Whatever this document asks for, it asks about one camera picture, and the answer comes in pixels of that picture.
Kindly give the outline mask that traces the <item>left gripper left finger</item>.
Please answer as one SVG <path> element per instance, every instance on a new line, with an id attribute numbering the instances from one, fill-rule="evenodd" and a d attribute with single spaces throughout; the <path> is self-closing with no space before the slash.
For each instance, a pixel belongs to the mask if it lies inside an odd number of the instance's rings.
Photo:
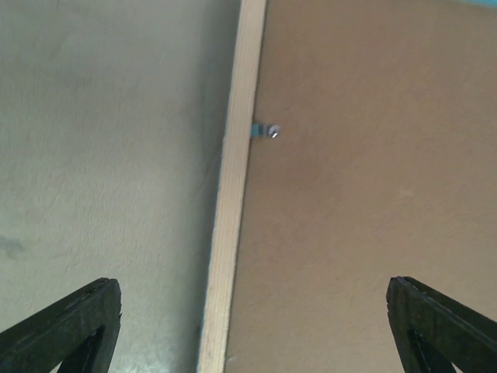
<path id="1" fill-rule="evenodd" d="M 118 281 L 99 278 L 1 332 L 1 371 L 107 372 L 120 317 Z"/>

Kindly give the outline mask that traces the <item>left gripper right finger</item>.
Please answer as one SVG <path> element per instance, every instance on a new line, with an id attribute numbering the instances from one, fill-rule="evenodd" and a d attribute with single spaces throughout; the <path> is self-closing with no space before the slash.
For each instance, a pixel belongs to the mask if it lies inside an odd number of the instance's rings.
<path id="1" fill-rule="evenodd" d="M 496 322 L 412 277 L 393 277 L 388 321 L 406 372 L 495 372 Z"/>

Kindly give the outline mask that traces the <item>teal wooden photo frame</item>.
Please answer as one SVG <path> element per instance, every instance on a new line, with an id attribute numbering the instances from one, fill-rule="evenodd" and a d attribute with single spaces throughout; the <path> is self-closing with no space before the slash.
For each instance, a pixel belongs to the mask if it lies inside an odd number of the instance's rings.
<path id="1" fill-rule="evenodd" d="M 198 371 L 400 372 L 397 276 L 496 316 L 495 8 L 244 1 Z"/>

